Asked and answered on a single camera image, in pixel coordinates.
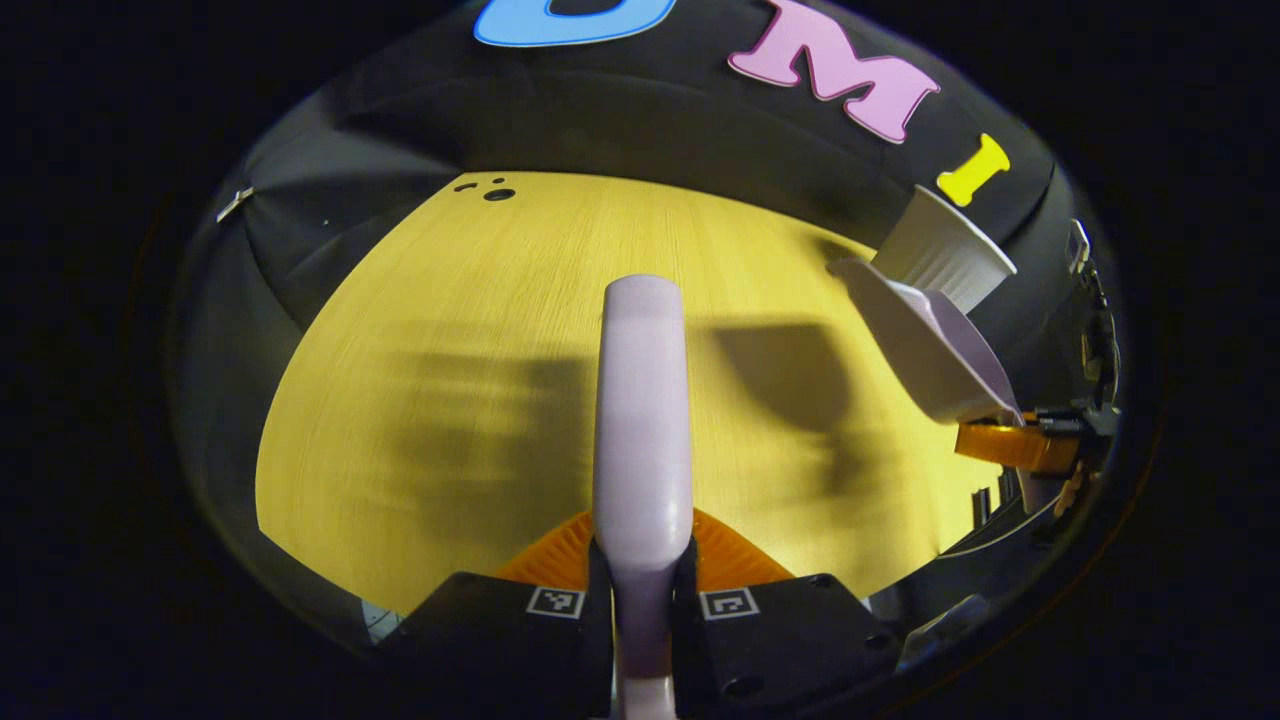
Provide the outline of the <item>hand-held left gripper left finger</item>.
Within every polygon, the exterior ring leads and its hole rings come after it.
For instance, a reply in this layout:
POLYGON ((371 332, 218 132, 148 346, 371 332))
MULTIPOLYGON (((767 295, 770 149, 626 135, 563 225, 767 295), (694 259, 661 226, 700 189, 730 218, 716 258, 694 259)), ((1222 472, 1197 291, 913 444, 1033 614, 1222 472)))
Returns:
POLYGON ((493 575, 449 575, 384 638, 383 660, 430 719, 608 717, 614 602, 590 514, 493 575))

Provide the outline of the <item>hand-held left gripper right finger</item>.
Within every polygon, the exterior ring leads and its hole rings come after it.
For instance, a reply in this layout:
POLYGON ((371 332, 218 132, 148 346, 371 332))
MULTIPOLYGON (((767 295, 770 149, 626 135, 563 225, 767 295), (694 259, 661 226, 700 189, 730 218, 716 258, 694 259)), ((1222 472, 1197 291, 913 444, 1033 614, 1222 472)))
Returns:
POLYGON ((788 571, 709 512, 692 515, 669 601, 681 719, 792 719, 899 665, 901 635, 836 577, 788 571))

